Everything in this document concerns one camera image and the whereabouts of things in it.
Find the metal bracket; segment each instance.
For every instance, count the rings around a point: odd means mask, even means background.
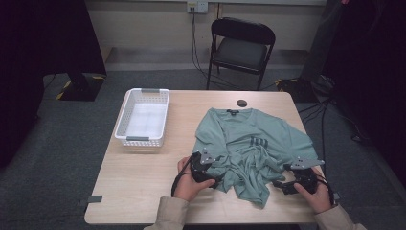
[[[87,199],[80,199],[78,206],[87,207],[89,203],[99,203],[102,202],[102,195],[92,195],[87,197]]]
[[[292,165],[290,165],[290,169],[292,170],[305,170],[311,168],[313,166],[324,165],[325,161],[323,160],[312,160],[312,159],[302,159],[300,156],[296,160],[293,161]]]
[[[203,149],[203,153],[201,154],[200,164],[207,165],[215,162],[215,159],[207,152],[206,148]]]

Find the dark curtain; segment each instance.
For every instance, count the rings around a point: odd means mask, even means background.
[[[42,78],[57,73],[105,75],[83,0],[0,0],[0,165],[34,123]]]
[[[406,9],[400,0],[351,0],[324,73],[406,186]]]

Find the electrical outlet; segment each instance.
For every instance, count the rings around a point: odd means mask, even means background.
[[[194,13],[207,13],[209,8],[208,2],[197,2],[197,1],[188,1],[186,4],[186,11]]]
[[[197,2],[197,12],[207,13],[209,8],[208,2]]]
[[[197,1],[193,2],[193,1],[188,1],[186,4],[186,12],[192,12],[192,10],[194,10],[194,12],[197,12]]]

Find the basket handle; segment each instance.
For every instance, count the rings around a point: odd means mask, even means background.
[[[127,136],[127,141],[149,141],[149,137]]]
[[[161,90],[160,89],[154,89],[154,88],[142,88],[141,89],[142,93],[160,93]]]

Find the green t-shirt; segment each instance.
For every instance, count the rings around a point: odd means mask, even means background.
[[[234,186],[237,196],[266,204],[272,180],[285,180],[283,164],[295,158],[317,159],[310,138],[288,124],[254,108],[235,115],[211,108],[200,122],[193,151],[204,148],[216,158],[207,173],[222,176],[217,189]]]

